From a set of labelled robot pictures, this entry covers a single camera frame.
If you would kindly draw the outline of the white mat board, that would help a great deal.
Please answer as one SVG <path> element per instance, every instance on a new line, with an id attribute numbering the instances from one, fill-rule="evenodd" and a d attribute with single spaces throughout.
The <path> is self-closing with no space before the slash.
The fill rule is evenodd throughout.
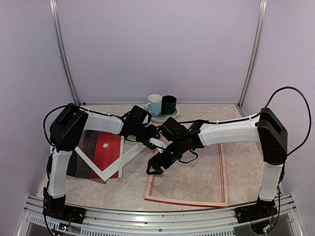
<path id="1" fill-rule="evenodd" d="M 122 169 L 123 166 L 130 162 L 145 148 L 146 146 L 142 143 L 136 143 L 128 151 L 124 152 L 124 144 L 123 141 L 121 141 L 120 157 L 103 171 L 92 160 L 90 160 L 79 147 L 75 148 L 75 152 L 103 181 L 107 181 L 112 175 Z"/>

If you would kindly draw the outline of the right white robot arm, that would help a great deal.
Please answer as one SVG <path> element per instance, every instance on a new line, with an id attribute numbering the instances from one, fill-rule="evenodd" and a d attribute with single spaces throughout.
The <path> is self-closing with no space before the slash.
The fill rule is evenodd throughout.
<path id="1" fill-rule="evenodd" d="M 252 214 L 256 218 L 262 218 L 271 210 L 270 203 L 275 198 L 287 160 L 288 133 L 269 108 L 240 119 L 195 120 L 189 128 L 169 117 L 158 128 L 158 132 L 171 143 L 167 147 L 155 146 L 159 151 L 148 161 L 148 175 L 161 175 L 190 150 L 223 143 L 260 143 L 265 164 L 258 203 L 252 206 Z"/>

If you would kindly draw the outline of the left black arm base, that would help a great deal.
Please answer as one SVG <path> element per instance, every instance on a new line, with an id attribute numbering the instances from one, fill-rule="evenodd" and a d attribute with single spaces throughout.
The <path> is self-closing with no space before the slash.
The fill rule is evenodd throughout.
<path id="1" fill-rule="evenodd" d="M 66 205 L 65 199 L 66 195 L 59 198 L 45 195 L 43 215 L 70 223 L 83 224 L 86 209 L 78 206 Z"/>

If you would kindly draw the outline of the red and wood picture frame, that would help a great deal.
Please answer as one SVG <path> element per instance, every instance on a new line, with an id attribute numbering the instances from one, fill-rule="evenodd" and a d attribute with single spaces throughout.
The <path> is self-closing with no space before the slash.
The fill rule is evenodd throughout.
<path id="1" fill-rule="evenodd" d="M 228 207 L 223 145 L 197 152 L 199 158 L 194 162 L 176 162 L 164 174 L 150 175 L 144 199 L 189 207 Z"/>

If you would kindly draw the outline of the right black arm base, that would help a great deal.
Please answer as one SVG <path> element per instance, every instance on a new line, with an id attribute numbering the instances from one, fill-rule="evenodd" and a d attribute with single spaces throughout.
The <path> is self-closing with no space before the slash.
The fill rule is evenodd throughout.
<path id="1" fill-rule="evenodd" d="M 235 213 L 237 222 L 241 224 L 276 215 L 278 210 L 275 200 L 269 202 L 258 198 L 253 205 L 237 207 Z"/>

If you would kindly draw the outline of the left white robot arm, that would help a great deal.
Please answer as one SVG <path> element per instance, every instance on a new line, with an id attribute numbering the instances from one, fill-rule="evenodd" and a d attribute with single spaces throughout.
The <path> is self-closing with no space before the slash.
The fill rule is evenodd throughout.
<path id="1" fill-rule="evenodd" d="M 60 109 L 61 113 L 49 130 L 44 131 L 51 148 L 46 166 L 48 181 L 43 190 L 43 196 L 47 198 L 65 197 L 68 163 L 84 131 L 111 133 L 125 138 L 132 136 L 150 149 L 154 149 L 151 140 L 160 138 L 157 127 L 150 123 L 151 114 L 136 105 L 123 116 L 92 111 L 73 103 L 60 106 Z"/>

